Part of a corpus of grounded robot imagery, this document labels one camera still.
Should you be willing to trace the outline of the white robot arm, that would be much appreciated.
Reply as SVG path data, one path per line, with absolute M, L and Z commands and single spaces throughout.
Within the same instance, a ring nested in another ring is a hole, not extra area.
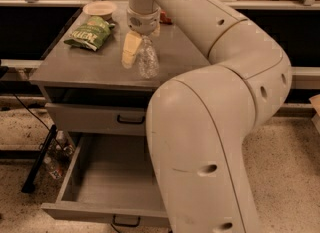
M 162 84 L 146 114 L 155 176 L 173 233 L 260 233 L 242 143 L 288 96 L 284 50 L 218 0 L 129 0 L 138 19 L 164 9 L 208 60 Z

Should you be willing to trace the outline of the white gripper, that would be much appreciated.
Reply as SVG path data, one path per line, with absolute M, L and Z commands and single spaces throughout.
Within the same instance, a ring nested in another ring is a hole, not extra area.
M 122 52 L 122 65 L 129 69 L 133 66 L 138 49 L 142 43 L 142 36 L 160 36 L 160 10 L 151 14 L 140 14 L 130 7 L 127 8 L 127 25 L 132 30 L 126 34 Z

